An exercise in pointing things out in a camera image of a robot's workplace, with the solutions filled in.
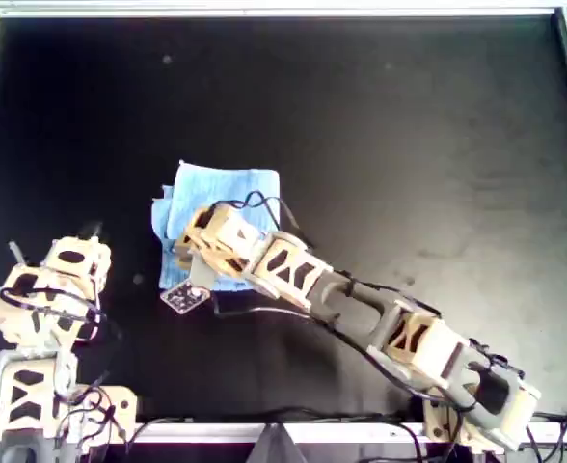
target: aluminum frame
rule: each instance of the aluminum frame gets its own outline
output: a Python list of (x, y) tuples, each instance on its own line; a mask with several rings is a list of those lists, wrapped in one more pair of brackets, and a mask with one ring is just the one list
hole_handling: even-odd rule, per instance
[[(475, 16), (555, 14), (567, 59), (567, 0), (0, 0), (4, 17), (266, 17)], [(409, 423), (429, 442), (421, 423)], [(142, 443), (254, 443), (264, 424), (160, 423)], [(530, 425), (536, 442), (555, 443), (557, 423)], [(405, 431), (383, 423), (289, 423), (296, 443), (411, 443)]]

